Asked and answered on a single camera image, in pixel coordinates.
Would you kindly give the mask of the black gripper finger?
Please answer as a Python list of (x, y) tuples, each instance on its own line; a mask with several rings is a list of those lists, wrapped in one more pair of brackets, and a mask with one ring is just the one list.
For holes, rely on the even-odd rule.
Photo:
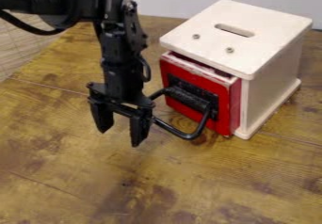
[(132, 147), (136, 148), (141, 141), (148, 137), (152, 124), (152, 110), (138, 109), (129, 118), (129, 136)]
[(94, 98), (89, 98), (88, 101), (96, 128), (101, 133), (105, 133), (114, 124), (113, 112), (106, 103), (100, 102)]

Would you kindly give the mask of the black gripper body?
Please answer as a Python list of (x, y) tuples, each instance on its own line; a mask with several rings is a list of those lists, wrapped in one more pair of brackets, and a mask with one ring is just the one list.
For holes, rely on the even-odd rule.
[(106, 103), (110, 111), (132, 117), (138, 109), (153, 108), (150, 99), (142, 94), (144, 69), (148, 68), (141, 58), (133, 57), (124, 62), (101, 59), (102, 82), (86, 85), (89, 98)]

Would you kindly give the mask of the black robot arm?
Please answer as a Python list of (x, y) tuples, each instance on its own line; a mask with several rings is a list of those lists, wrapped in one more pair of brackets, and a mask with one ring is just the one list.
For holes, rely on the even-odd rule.
[(96, 128), (113, 126), (113, 115), (129, 119), (130, 144), (148, 136), (153, 103), (142, 93), (150, 69), (141, 57), (146, 35), (133, 0), (0, 0), (0, 19), (40, 36), (61, 33), (78, 22), (93, 24), (104, 81), (89, 83), (88, 102)]

